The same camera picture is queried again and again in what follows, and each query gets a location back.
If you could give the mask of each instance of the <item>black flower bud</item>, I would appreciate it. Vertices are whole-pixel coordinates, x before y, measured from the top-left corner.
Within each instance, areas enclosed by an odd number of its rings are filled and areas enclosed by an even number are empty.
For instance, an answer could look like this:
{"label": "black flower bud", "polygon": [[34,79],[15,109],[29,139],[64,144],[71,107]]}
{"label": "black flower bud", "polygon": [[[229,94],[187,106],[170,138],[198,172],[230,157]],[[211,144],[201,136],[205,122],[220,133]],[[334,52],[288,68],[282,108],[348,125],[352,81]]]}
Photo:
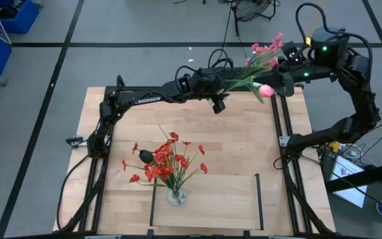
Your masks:
{"label": "black flower bud", "polygon": [[153,154],[148,151],[148,150],[140,150],[139,151],[139,158],[141,159],[142,162],[149,164],[153,162],[154,156]]}

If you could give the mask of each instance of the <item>pink tulip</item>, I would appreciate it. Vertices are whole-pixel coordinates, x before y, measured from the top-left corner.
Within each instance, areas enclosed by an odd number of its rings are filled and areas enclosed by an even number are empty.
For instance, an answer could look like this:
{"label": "pink tulip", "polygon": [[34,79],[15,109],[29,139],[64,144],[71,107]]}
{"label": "pink tulip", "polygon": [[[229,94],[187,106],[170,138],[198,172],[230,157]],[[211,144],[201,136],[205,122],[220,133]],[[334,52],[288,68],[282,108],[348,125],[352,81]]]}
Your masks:
{"label": "pink tulip", "polygon": [[255,43],[251,46],[251,50],[256,51],[256,48],[259,47],[259,43]]}
{"label": "pink tulip", "polygon": [[260,46],[258,46],[258,47],[256,47],[256,53],[263,53],[263,47],[260,47]]}
{"label": "pink tulip", "polygon": [[262,97],[271,97],[274,93],[275,91],[272,89],[272,87],[266,84],[259,87],[259,94]]}
{"label": "pink tulip", "polygon": [[264,46],[264,47],[258,46],[256,48],[256,53],[261,54],[261,53],[267,52],[268,50],[269,50],[269,47],[267,47],[267,46]]}
{"label": "pink tulip", "polygon": [[278,49],[277,44],[276,44],[276,43],[272,43],[272,44],[269,46],[269,49],[271,49],[272,53],[274,53],[274,52],[277,51],[277,49]]}
{"label": "pink tulip", "polygon": [[283,41],[283,33],[278,33],[278,36],[273,39],[274,43],[280,43]]}
{"label": "pink tulip", "polygon": [[274,57],[271,62],[271,69],[273,69],[278,64],[278,57]]}

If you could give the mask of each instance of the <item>wooden table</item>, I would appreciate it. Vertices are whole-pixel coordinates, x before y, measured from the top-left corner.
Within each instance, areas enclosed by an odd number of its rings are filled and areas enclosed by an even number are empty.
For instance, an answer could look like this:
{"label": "wooden table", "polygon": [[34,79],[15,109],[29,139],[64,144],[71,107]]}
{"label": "wooden table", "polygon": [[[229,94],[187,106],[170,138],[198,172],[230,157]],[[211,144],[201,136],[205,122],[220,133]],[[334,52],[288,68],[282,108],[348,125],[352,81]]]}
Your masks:
{"label": "wooden table", "polygon": [[[88,88],[78,135],[89,135],[95,129],[104,91],[105,88]],[[287,100],[293,131],[310,133],[312,130],[302,90],[296,88],[295,95]],[[215,115],[212,107],[204,100],[185,104],[159,102],[135,106],[117,122],[98,234],[147,234],[148,229],[153,229],[155,234],[243,235],[243,230],[232,228],[149,226],[153,188],[128,183],[134,173],[143,176],[143,172],[131,168],[123,172],[121,160],[140,165],[137,155],[131,153],[134,142],[139,144],[139,148],[150,150],[165,142],[159,124],[165,131],[175,131],[180,140],[192,142],[187,154],[197,152],[197,145],[204,145],[206,156],[197,160],[207,165],[208,175],[260,175],[264,230],[252,229],[251,235],[292,235],[283,172],[273,167],[273,161],[279,157],[279,146],[270,99],[265,99],[265,103],[261,104],[250,92],[232,92],[225,104],[226,109]],[[281,104],[279,111],[282,125],[285,125]],[[86,153],[85,147],[73,149],[69,170]],[[306,149],[303,154],[317,158],[314,149]],[[67,223],[84,199],[89,169],[90,160],[78,167],[66,183],[60,215],[62,225]],[[302,159],[300,170],[309,205],[329,229],[335,230],[319,165]],[[300,231],[304,231],[297,201],[296,211]],[[86,229],[91,228],[93,212],[94,205],[91,205]]]}

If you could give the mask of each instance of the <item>white paper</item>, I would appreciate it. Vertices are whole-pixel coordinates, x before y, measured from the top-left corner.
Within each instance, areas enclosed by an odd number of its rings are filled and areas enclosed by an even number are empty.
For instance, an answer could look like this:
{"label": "white paper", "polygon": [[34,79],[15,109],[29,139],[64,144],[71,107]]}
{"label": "white paper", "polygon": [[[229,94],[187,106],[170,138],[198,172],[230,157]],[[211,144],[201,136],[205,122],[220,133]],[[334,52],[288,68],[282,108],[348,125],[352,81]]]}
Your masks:
{"label": "white paper", "polygon": [[[343,157],[338,156],[336,160],[336,164],[334,165],[333,172],[340,177],[345,177],[348,175],[352,175],[354,173],[362,172],[363,169],[352,162],[344,159]],[[337,179],[337,176],[331,174],[331,179]],[[367,186],[358,187],[358,189],[362,190],[366,193]],[[334,192],[335,195],[347,200],[348,202],[353,203],[354,205],[362,208],[363,202],[365,201],[365,195],[359,192],[356,189],[346,189],[342,191]]]}

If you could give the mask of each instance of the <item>glass vase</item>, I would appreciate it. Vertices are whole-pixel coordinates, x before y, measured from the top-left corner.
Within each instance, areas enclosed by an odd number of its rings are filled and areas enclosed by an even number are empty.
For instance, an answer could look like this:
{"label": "glass vase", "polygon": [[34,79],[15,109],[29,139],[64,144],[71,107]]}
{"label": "glass vase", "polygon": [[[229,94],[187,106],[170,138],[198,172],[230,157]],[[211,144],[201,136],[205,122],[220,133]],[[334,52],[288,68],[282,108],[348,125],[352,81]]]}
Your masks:
{"label": "glass vase", "polygon": [[176,192],[172,189],[168,189],[166,192],[166,199],[172,206],[180,206],[186,201],[186,191],[184,188],[180,188]]}

